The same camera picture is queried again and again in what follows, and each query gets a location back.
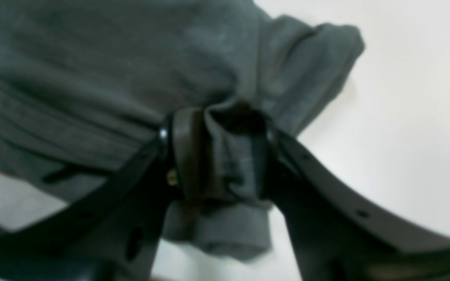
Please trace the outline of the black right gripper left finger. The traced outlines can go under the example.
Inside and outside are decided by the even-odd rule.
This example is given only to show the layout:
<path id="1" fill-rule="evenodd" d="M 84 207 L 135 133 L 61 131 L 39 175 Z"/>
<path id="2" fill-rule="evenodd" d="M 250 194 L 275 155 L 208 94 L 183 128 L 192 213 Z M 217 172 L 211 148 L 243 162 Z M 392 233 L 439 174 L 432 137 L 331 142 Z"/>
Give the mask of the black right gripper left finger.
<path id="1" fill-rule="evenodd" d="M 101 187 L 65 210 L 0 237 L 0 279 L 149 281 L 166 211 L 184 199 L 176 175 L 180 139 L 198 139 L 202 110 L 172 113 Z"/>

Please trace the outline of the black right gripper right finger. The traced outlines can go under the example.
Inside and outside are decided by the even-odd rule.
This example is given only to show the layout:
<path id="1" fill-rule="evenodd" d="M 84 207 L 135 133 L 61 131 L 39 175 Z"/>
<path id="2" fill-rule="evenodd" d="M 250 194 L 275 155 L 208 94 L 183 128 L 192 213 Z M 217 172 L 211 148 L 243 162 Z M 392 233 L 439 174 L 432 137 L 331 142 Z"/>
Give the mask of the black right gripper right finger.
<path id="1" fill-rule="evenodd" d="M 450 281 L 450 238 L 393 215 L 325 168 L 263 113 L 260 197 L 285 218 L 304 281 Z"/>

